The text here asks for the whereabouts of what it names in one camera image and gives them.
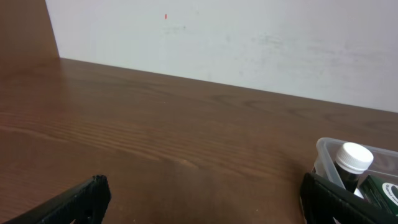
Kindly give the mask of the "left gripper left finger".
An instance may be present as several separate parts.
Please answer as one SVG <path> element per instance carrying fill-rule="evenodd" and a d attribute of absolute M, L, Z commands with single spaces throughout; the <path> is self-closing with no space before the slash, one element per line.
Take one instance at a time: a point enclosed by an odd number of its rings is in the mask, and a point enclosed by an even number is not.
<path fill-rule="evenodd" d="M 102 224 L 111 201 L 105 175 L 94 175 L 6 224 Z"/>

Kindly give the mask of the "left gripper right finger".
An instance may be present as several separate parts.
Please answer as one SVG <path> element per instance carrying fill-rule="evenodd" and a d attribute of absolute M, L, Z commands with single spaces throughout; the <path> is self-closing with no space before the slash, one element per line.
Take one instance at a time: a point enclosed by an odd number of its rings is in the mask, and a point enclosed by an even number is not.
<path fill-rule="evenodd" d="M 327 179 L 307 172 L 300 186 L 307 224 L 396 224 L 397 217 L 364 201 Z"/>

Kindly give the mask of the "dark bottle white cap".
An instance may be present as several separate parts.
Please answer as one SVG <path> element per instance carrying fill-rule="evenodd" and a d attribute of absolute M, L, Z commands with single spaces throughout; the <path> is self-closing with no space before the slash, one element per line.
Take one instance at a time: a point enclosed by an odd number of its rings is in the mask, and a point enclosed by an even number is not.
<path fill-rule="evenodd" d="M 336 153 L 334 165 L 345 189 L 354 193 L 362 175 L 373 163 L 372 152 L 360 144 L 345 142 Z"/>

